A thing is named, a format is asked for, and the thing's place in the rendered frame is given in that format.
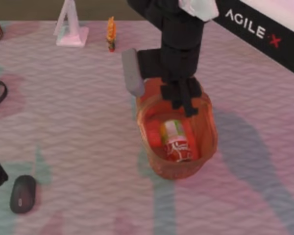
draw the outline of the red x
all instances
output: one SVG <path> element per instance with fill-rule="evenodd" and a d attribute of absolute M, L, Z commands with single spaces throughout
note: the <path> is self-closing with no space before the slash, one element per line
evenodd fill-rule
<path fill-rule="evenodd" d="M 270 44 L 274 44 L 275 48 L 279 48 L 279 42 L 281 41 L 282 41 L 281 38 L 276 38 L 275 35 L 273 34 Z"/>

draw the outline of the white device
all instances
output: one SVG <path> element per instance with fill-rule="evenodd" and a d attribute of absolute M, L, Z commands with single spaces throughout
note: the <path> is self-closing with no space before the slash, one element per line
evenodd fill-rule
<path fill-rule="evenodd" d="M 65 17 L 68 25 L 63 25 Z M 84 47 L 87 41 L 89 28 L 80 27 L 74 0 L 64 0 L 54 36 L 58 36 L 57 46 Z"/>
<path fill-rule="evenodd" d="M 204 22 L 219 16 L 216 0 L 179 0 L 179 7 Z"/>

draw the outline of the orange bag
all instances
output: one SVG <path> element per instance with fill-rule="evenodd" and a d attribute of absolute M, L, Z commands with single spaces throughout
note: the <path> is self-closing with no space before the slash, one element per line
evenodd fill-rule
<path fill-rule="evenodd" d="M 136 99 L 137 123 L 141 131 L 149 164 L 160 177 L 168 180 L 187 178 L 195 174 L 217 150 L 218 135 L 213 120 L 212 104 L 204 91 L 200 98 L 193 98 L 192 104 L 198 108 L 198 114 L 186 118 L 184 108 L 173 110 L 171 102 L 161 97 L 160 78 L 145 82 L 145 93 Z M 165 160 L 165 152 L 159 145 L 156 125 L 168 119 L 179 119 L 185 128 L 189 145 L 195 159 L 191 162 L 176 163 Z"/>

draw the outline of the black computer mouse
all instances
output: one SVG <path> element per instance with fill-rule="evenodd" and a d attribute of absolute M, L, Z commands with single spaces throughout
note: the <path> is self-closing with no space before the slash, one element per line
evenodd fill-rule
<path fill-rule="evenodd" d="M 30 175 L 19 176 L 13 185 L 10 209 L 16 214 L 33 209 L 36 197 L 36 180 Z"/>

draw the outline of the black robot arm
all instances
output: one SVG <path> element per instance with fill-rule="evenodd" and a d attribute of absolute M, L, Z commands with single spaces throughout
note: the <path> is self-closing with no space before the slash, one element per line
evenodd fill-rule
<path fill-rule="evenodd" d="M 138 51 L 143 79 L 161 77 L 164 100 L 184 107 L 186 116 L 198 113 L 191 99 L 200 97 L 197 70 L 204 22 L 183 11 L 178 0 L 127 0 L 128 4 L 162 32 L 161 48 Z"/>

